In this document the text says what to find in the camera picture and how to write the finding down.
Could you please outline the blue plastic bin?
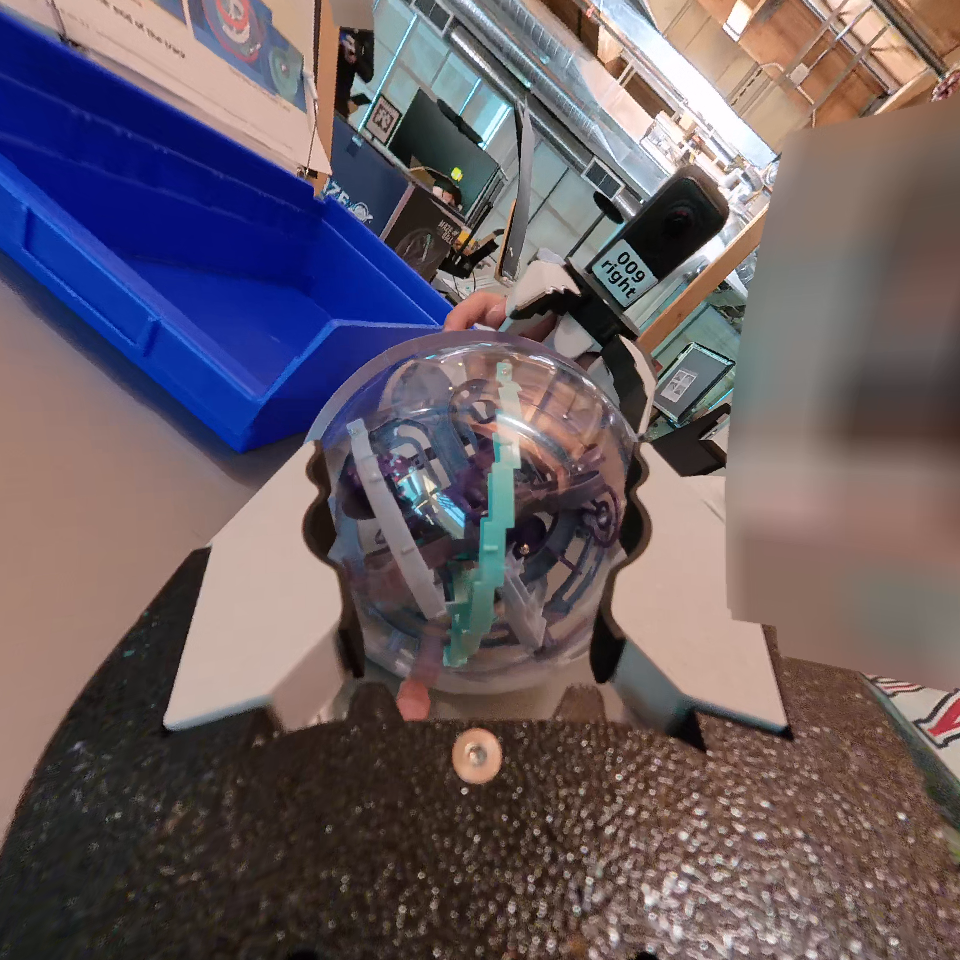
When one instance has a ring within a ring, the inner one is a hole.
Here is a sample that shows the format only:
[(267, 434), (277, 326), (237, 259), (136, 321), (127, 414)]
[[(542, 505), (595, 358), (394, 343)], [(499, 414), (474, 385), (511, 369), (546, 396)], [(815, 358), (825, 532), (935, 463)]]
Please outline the blue plastic bin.
[(302, 178), (2, 13), (2, 252), (238, 452), (449, 303)]

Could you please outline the printed instruction sheet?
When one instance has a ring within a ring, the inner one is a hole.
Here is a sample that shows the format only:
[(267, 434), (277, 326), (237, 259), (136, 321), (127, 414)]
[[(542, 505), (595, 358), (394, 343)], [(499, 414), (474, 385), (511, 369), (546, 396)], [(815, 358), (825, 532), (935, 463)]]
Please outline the printed instruction sheet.
[(330, 174), (316, 2), (47, 2), (66, 38), (292, 173)]

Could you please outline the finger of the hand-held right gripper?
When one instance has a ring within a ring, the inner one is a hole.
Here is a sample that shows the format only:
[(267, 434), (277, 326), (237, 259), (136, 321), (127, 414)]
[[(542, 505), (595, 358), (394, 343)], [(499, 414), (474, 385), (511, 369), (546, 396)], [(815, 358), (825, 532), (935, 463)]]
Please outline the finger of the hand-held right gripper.
[(628, 338), (613, 338), (607, 343), (607, 371), (621, 413), (642, 440), (653, 415), (658, 385), (656, 363)]
[(529, 332), (575, 306), (575, 278), (563, 261), (535, 260), (510, 289), (500, 332)]

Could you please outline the silver spiral air duct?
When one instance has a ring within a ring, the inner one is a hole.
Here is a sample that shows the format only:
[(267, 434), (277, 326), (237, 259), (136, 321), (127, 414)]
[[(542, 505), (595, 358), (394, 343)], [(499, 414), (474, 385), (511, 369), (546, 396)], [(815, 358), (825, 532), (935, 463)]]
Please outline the silver spiral air duct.
[[(673, 113), (689, 114), (723, 160), (762, 171), (779, 157), (714, 86), (663, 36), (641, 2), (575, 2), (620, 47), (629, 71)], [(442, 9), (440, 30), (510, 103), (529, 106), (534, 126), (584, 176), (603, 164), (633, 195), (649, 196), (674, 170), (644, 144), (655, 122), (543, 2), (410, 2), (424, 17)]]

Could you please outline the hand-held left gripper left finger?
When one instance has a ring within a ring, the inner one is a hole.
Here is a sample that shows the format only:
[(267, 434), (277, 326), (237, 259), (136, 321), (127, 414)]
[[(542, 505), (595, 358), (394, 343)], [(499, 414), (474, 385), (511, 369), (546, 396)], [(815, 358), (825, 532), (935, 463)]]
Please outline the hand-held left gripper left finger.
[(268, 710), (284, 731), (334, 720), (352, 681), (338, 642), (335, 569), (306, 542), (320, 490), (307, 442), (210, 542), (164, 728)]

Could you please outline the person's right hand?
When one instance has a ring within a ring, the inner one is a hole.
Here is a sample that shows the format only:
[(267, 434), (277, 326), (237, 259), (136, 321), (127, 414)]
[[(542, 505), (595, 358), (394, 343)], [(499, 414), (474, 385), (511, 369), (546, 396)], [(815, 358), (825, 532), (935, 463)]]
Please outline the person's right hand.
[(466, 331), (480, 326), (499, 330), (507, 319), (508, 296), (493, 291), (478, 291), (455, 305), (445, 318), (444, 331)]

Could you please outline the dark grey board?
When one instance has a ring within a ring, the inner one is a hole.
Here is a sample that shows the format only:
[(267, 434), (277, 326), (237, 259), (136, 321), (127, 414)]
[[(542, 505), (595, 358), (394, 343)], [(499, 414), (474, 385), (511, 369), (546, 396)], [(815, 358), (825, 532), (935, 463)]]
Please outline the dark grey board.
[(515, 283), (522, 270), (523, 247), (531, 216), (532, 181), (537, 144), (529, 107), (525, 100), (516, 103), (514, 121), (518, 147), (517, 193), (510, 209), (495, 270), (498, 282), (504, 285)]

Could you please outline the large black monitor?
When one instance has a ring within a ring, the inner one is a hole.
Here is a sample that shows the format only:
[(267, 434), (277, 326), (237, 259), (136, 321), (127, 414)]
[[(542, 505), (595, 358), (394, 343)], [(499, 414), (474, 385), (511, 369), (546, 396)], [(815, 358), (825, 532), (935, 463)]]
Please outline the large black monitor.
[[(453, 181), (462, 196), (462, 213), (474, 218), (477, 205), (486, 202), (501, 180), (501, 168), (454, 122), (461, 118), (448, 113), (425, 90), (417, 90), (388, 149), (410, 170), (427, 167)], [(453, 177), (456, 170), (462, 174), (459, 180)]]

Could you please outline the clear plastic maze ball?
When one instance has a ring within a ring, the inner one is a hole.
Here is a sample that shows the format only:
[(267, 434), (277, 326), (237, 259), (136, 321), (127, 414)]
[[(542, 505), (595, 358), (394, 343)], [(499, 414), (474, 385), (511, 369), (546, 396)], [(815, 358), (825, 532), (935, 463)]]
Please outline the clear plastic maze ball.
[(600, 357), (496, 332), (394, 345), (326, 402), (304, 521), (343, 588), (345, 656), (452, 695), (584, 661), (640, 438)]

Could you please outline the dark blue maze ball box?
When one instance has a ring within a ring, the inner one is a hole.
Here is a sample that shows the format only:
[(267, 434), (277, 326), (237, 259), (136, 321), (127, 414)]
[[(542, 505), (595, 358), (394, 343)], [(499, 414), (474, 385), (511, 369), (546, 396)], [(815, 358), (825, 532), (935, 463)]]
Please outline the dark blue maze ball box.
[(338, 115), (329, 162), (323, 196), (346, 207), (415, 273), (433, 282), (462, 233), (459, 218)]

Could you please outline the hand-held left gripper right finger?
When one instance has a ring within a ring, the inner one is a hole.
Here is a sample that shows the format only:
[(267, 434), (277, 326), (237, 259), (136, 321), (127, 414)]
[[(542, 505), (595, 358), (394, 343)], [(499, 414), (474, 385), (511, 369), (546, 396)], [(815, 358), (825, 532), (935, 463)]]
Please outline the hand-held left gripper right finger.
[(701, 716), (791, 738), (767, 636), (728, 603), (725, 482), (684, 478), (648, 442), (631, 465), (591, 642), (596, 683), (642, 725), (702, 738)]

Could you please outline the small grey framed sign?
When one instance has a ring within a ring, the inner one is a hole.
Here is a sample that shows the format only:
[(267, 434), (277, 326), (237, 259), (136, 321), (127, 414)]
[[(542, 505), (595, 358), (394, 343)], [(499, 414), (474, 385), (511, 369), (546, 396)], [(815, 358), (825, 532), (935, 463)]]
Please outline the small grey framed sign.
[(683, 425), (697, 404), (735, 366), (735, 360), (699, 342), (691, 342), (658, 379), (654, 409), (671, 426)]

